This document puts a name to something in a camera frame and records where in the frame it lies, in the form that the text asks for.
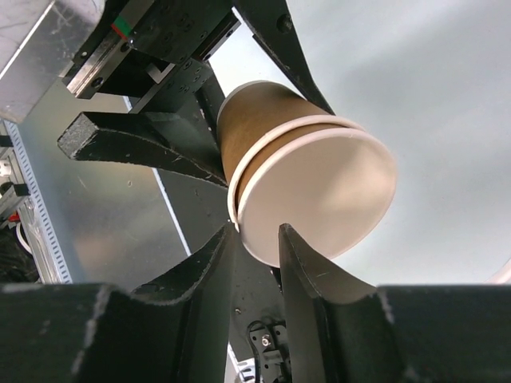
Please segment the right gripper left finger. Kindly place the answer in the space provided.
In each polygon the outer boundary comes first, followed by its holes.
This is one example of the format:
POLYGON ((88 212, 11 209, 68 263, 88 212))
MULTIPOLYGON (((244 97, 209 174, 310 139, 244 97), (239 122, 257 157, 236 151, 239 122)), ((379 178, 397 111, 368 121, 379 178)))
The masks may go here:
POLYGON ((222 382, 236 233, 126 292, 104 283, 4 284, 4 382, 222 382))

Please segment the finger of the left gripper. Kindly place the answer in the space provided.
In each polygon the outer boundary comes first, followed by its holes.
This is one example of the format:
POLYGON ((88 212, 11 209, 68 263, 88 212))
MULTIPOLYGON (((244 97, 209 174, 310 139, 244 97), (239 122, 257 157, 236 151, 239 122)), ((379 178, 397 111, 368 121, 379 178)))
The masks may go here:
POLYGON ((234 7, 253 38, 296 89, 314 105, 334 111, 317 87, 285 0, 238 0, 234 7))

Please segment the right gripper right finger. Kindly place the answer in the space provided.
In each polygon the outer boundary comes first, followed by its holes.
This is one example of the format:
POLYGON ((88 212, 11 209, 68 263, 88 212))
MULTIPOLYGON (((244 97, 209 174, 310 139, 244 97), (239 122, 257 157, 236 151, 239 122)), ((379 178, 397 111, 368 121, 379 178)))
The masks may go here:
POLYGON ((279 228, 295 382, 507 382, 507 285, 372 286, 279 228))

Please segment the brown paper cup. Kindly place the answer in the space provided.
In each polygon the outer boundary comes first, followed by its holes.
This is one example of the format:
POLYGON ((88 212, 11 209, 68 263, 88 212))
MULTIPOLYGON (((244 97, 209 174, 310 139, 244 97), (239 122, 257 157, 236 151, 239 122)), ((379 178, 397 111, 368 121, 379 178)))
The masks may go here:
POLYGON ((360 124, 333 115, 288 87, 271 81, 252 81, 233 90, 220 106, 216 123, 228 184, 228 214, 233 223, 238 223, 238 202, 248 182, 245 170, 273 140, 312 124, 363 130, 360 124))
POLYGON ((372 135, 332 124, 275 139, 245 168, 237 222, 250 255, 279 266, 279 226, 288 223, 334 259, 364 239, 394 198, 397 166, 372 135))

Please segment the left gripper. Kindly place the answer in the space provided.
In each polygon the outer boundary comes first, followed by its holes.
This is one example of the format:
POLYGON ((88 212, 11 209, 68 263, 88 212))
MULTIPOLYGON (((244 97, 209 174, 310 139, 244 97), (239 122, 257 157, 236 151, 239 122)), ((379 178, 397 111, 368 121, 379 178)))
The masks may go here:
MULTIPOLYGON (((4 1, 1 116, 23 120, 61 81, 78 99, 153 98, 206 61, 236 23, 231 1, 4 1)), ((71 160, 157 168, 227 186, 207 128, 175 113, 82 112, 57 139, 71 160)))

